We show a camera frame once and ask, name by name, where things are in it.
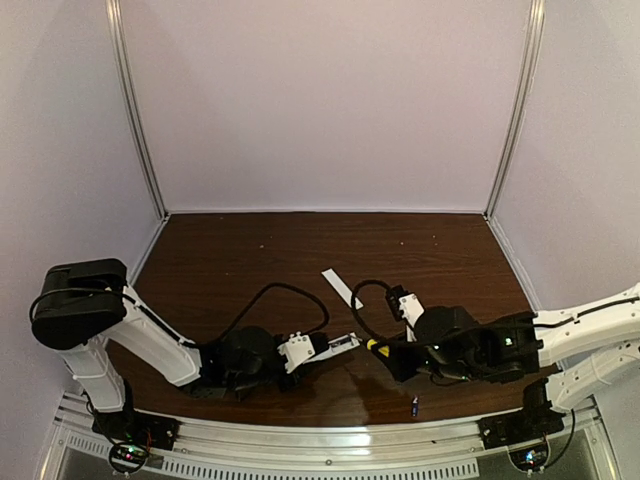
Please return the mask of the yellow handled screwdriver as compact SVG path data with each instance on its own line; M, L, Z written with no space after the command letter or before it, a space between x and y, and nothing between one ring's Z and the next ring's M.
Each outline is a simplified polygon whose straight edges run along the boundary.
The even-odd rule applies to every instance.
M366 349L378 358L389 359L391 356L390 346L374 339L366 342Z

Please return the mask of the white remote control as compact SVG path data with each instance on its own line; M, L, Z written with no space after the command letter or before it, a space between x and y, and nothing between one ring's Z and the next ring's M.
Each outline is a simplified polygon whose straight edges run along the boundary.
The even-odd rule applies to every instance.
M312 336L312 346L315 354L312 362L324 361L358 348L360 339L353 333L329 339L326 334L318 333Z

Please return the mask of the white battery cover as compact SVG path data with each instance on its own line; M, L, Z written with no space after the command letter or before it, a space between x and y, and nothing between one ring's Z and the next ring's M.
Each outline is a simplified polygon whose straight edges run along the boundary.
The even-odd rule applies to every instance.
M321 275L349 307L353 307L356 310L364 307L361 300L353 294L351 288L334 269L326 269L321 272Z

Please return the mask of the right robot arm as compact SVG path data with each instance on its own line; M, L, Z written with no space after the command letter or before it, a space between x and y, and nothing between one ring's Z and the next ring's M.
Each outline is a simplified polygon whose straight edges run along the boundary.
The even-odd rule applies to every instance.
M639 365L639 288L558 310L526 311L481 324L461 306L425 308L413 293L391 297L404 333L368 349L404 382L419 373L454 382L511 383L582 355L526 393L564 414L631 376Z

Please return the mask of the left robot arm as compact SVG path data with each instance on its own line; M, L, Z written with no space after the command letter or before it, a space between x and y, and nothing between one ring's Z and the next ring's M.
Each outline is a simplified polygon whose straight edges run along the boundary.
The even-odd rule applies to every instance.
M34 337L56 351L100 413L117 413L131 391L106 351L115 342L195 398L288 382L316 351L307 334L280 340L260 327L198 344L179 334L139 297L117 259L57 265L29 310Z

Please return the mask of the front aluminium rail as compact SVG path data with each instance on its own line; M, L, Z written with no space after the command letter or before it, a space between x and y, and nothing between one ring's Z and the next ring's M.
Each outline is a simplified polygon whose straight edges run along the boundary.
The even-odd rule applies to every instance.
M484 447L477 419L345 428L266 427L181 419L173 448L152 449L130 476L109 465L110 443L85 413L63 409L36 479L621 479L595 409L549 435L551 462L527 474L516 448Z

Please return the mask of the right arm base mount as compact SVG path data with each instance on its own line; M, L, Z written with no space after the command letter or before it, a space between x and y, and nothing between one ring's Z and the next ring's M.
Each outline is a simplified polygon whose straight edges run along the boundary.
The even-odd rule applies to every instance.
M564 429L564 415L531 413L524 409L481 418L480 437L486 450L506 447L511 465L527 475L551 464L549 436Z

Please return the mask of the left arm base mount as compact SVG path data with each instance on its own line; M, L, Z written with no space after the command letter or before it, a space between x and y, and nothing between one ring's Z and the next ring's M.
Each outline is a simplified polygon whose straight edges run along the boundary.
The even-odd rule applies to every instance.
M133 411L94 413L92 430L110 444L109 465L125 476L140 471L152 457L153 449L171 451L180 422L174 418Z

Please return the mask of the right aluminium frame post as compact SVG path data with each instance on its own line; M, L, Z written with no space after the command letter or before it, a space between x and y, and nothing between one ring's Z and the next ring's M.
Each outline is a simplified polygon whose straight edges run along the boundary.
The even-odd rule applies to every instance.
M484 218L487 222L492 220L497 211L524 123L526 105L534 83L539 61L545 16L546 2L544 0L532 0L529 2L529 14L525 27L525 41L511 114L499 157L498 168L484 210Z

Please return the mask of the aluminium frame post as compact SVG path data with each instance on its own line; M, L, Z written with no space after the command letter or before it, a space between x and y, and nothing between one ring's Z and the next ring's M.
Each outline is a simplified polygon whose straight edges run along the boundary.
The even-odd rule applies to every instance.
M116 70L122 90L126 117L129 123L133 144L155 215L159 220L163 221L169 216L169 212L165 206L144 132L142 117L135 91L134 78L127 51L122 17L122 5L118 0L106 0L105 6Z
M492 220L497 211L524 123L526 105L534 83L539 61L545 16L546 2L544 0L532 0L529 2L529 14L525 27L525 41L511 114L499 157L498 168L484 210L484 218L487 222Z

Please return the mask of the left aluminium frame post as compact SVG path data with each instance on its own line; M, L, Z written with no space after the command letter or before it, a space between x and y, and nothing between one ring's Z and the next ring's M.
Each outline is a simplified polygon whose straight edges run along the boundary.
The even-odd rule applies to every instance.
M122 5L118 0L106 0L105 6L116 70L122 90L126 117L129 123L133 144L155 215L159 220L163 221L169 216L169 212L165 206L144 132L142 117L135 91L134 78L127 51L122 17Z

